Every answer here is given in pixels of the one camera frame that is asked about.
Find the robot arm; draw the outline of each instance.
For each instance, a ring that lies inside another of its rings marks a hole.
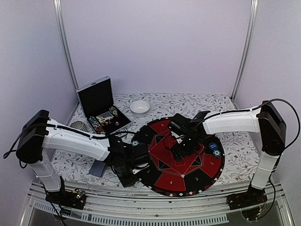
[[[48,117],[49,112],[39,111],[23,127],[17,158],[29,164],[43,182],[48,201],[63,206],[83,209],[83,191],[65,191],[64,181],[55,172],[47,148],[79,153],[112,166],[124,187],[135,183],[136,167],[147,167],[148,148],[145,144],[129,145],[114,135],[96,135],[64,126]]]
[[[184,135],[183,140],[171,148],[177,161],[197,151],[199,143],[210,134],[239,131],[261,133],[263,153],[256,172],[246,193],[228,197],[231,209],[267,200],[264,187],[285,149],[286,124],[272,103],[264,101],[263,104],[262,107],[230,112],[199,112],[192,120],[176,114],[169,124],[177,135]]]

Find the table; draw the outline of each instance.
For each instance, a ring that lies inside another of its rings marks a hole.
[[[135,116],[129,110],[130,104],[136,100],[146,100],[150,103],[150,110],[144,117]],[[128,130],[134,132],[152,120],[173,116],[176,113],[192,118],[198,111],[220,112],[235,109],[227,95],[208,94],[118,94],[114,95],[114,104],[132,121]],[[88,131],[92,132],[80,105],[70,124],[75,121],[84,122]],[[225,151],[225,166],[222,175],[213,186],[251,180],[259,156],[250,135],[247,132],[230,132],[217,136]],[[129,142],[131,137],[132,135],[127,135],[124,141]],[[118,177],[109,168],[101,178],[89,175],[93,162],[94,159],[90,157],[63,150],[56,150],[52,159],[56,172],[66,181],[122,187]],[[131,188],[148,189],[141,182],[136,182]]]

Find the white ceramic bowl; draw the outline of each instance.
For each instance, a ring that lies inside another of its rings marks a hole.
[[[130,109],[135,114],[143,114],[150,109],[150,104],[144,100],[137,100],[131,103]]]

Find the wire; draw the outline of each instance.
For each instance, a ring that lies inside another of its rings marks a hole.
[[[275,98],[275,99],[271,99],[271,100],[265,102],[265,103],[262,104],[262,105],[259,105],[259,106],[256,107],[256,108],[253,108],[252,111],[257,110],[258,108],[261,108],[261,107],[263,107],[263,106],[265,106],[265,105],[267,105],[267,104],[269,104],[269,103],[271,103],[271,102],[274,102],[274,101],[281,101],[281,102],[284,102],[284,103],[286,103],[287,105],[289,105],[289,106],[291,107],[291,109],[293,110],[293,112],[295,113],[296,118],[297,118],[297,121],[298,121],[298,132],[297,132],[297,135],[296,135],[296,137],[292,140],[292,142],[290,142],[290,143],[284,148],[284,150],[285,150],[285,149],[287,149],[289,146],[291,146],[291,145],[297,140],[297,138],[298,138],[298,136],[299,136],[299,134],[300,134],[300,118],[299,118],[299,116],[298,116],[298,113],[297,113],[296,109],[293,107],[293,105],[292,105],[291,103],[289,103],[288,101],[284,100],[284,99]]]
[[[271,209],[272,209],[272,207],[273,207],[273,205],[274,205],[274,203],[275,203],[275,199],[276,199],[276,188],[275,188],[274,184],[273,184],[272,181],[271,181],[271,176],[272,176],[272,175],[269,176],[269,183],[272,185],[272,187],[273,187],[273,189],[274,189],[274,198],[273,198],[273,202],[272,202],[270,208],[269,208],[263,215],[261,215],[260,217],[258,217],[258,219],[261,219],[261,218],[263,218],[264,216],[266,216],[266,215],[271,211]]]
[[[20,165],[20,167],[21,167],[22,169],[25,169],[25,168],[26,168],[26,166],[27,166],[27,164],[25,164],[24,166],[22,166],[22,162],[21,162],[21,160],[19,160],[19,165]]]
[[[201,155],[201,154],[204,153],[204,151],[205,151],[205,149],[203,148],[202,151],[201,151],[200,153],[198,153],[196,150],[194,150],[194,153],[197,154],[197,155]]]
[[[110,134],[109,136],[113,135],[118,135],[118,134],[123,134],[123,133],[127,133],[127,134],[136,134],[135,132],[132,132],[132,131],[120,131],[120,132],[116,132],[116,133],[112,133]]]
[[[122,136],[119,136],[119,137],[120,137],[120,138],[124,138],[124,137],[126,137],[126,136],[127,136],[127,134],[122,135]]]
[[[232,110],[232,111],[226,111],[226,112],[220,112],[220,113],[212,114],[212,115],[208,116],[207,118],[202,119],[202,120],[201,120],[201,121],[193,128],[193,130],[188,134],[188,136],[189,136],[192,132],[194,132],[195,129],[196,129],[201,123],[203,123],[203,122],[206,121],[207,119],[213,118],[213,117],[215,117],[215,116],[217,116],[217,115],[226,114],[226,113],[255,111],[255,110],[257,110],[257,109],[259,109],[259,108],[261,108],[261,107],[263,107],[263,106],[265,106],[265,105],[267,105],[267,104],[269,104],[269,103],[271,103],[271,102],[274,102],[274,101],[281,101],[281,102],[284,102],[284,103],[286,103],[287,105],[289,105],[289,106],[291,107],[291,109],[293,110],[293,112],[295,113],[296,118],[297,118],[297,121],[298,121],[298,132],[297,132],[297,134],[296,134],[296,137],[292,140],[292,142],[290,142],[290,143],[284,148],[284,150],[285,150],[285,149],[287,149],[288,147],[290,147],[290,146],[298,139],[298,137],[299,137],[299,135],[300,135],[301,126],[300,126],[300,118],[299,118],[298,113],[297,113],[296,109],[294,108],[294,106],[293,106],[291,103],[289,103],[288,101],[286,101],[286,100],[284,100],[284,99],[280,99],[280,98],[271,99],[271,100],[269,100],[269,101],[263,103],[262,105],[259,105],[259,106],[255,107],[255,108],[252,108],[252,109]]]
[[[55,210],[57,216],[60,218],[62,224],[63,224],[64,226],[67,226],[66,223],[64,222],[64,218],[62,217],[62,214],[60,214],[60,213],[57,211],[57,209],[55,208],[54,204],[50,201],[49,196],[48,196],[48,192],[47,192],[47,190],[46,190],[44,184],[43,184],[43,188],[44,188],[46,197],[48,198],[48,201],[50,202],[52,208]]]
[[[50,127],[55,127],[55,125],[52,125],[52,124],[45,124],[45,123],[40,123],[40,124],[34,124],[34,125],[31,125],[27,128],[25,128],[24,130],[22,130],[22,132],[17,136],[17,138],[15,139],[15,141],[13,142],[10,150],[6,153],[3,154],[3,158],[6,159],[12,152],[15,152],[16,150],[13,150],[13,148],[15,147],[16,143],[18,142],[18,140],[20,139],[20,137],[27,131],[29,130],[32,130],[34,128],[37,128],[37,127],[46,127],[46,126],[50,126]]]
[[[81,134],[83,136],[86,136],[88,138],[93,138],[93,139],[97,139],[97,140],[102,140],[102,139],[107,139],[109,136],[111,135],[117,135],[117,134],[123,134],[123,133],[129,133],[129,134],[136,134],[135,132],[131,132],[131,131],[120,131],[120,132],[116,132],[116,133],[113,133],[113,134],[110,134],[110,135],[107,135],[107,136],[103,136],[103,137],[98,137],[98,136],[90,136],[88,133],[85,133],[85,132],[82,132],[80,130],[77,130],[77,129],[73,129],[73,128],[70,128],[70,127],[66,127],[66,126],[62,126],[62,125],[54,125],[54,124],[46,124],[46,123],[39,123],[39,124],[34,124],[34,125],[31,125],[25,129],[22,130],[22,132],[17,136],[17,138],[15,139],[15,141],[13,142],[12,146],[10,147],[9,151],[8,152],[5,152],[3,154],[3,159],[6,159],[9,157],[9,155],[13,152],[16,152],[16,150],[13,150],[16,143],[18,142],[18,140],[21,138],[21,136],[26,133],[27,131],[29,130],[33,130],[35,128],[38,128],[38,127],[52,127],[52,128],[59,128],[59,129],[65,129],[65,130],[68,130],[68,131],[71,131],[71,132],[74,132],[74,133],[77,133],[77,134]],[[22,166],[22,163],[21,163],[21,160],[19,160],[19,165],[22,169],[25,169],[27,164],[25,164],[24,166]]]
[[[169,136],[171,136],[171,132],[163,138],[163,145],[164,145],[164,147],[165,147],[167,150],[170,150],[170,149],[171,149],[170,147],[167,147],[167,145],[165,144],[165,140],[166,140],[166,138],[169,137]]]
[[[113,172],[115,175],[117,175],[115,169],[114,169],[112,166],[111,166],[111,170],[112,170],[112,172]]]

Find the white wall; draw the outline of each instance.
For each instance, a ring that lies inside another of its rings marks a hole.
[[[284,98],[301,116],[301,1],[261,0],[238,107]],[[296,118],[285,104],[275,104],[287,123],[287,143],[297,130]],[[274,179],[280,180],[296,225],[301,225],[301,139],[281,158]]]
[[[0,225],[16,226],[32,171],[2,159],[38,110],[65,123],[76,104],[53,1],[0,1]]]
[[[80,86],[109,75],[115,93],[231,94],[250,0],[64,0]]]

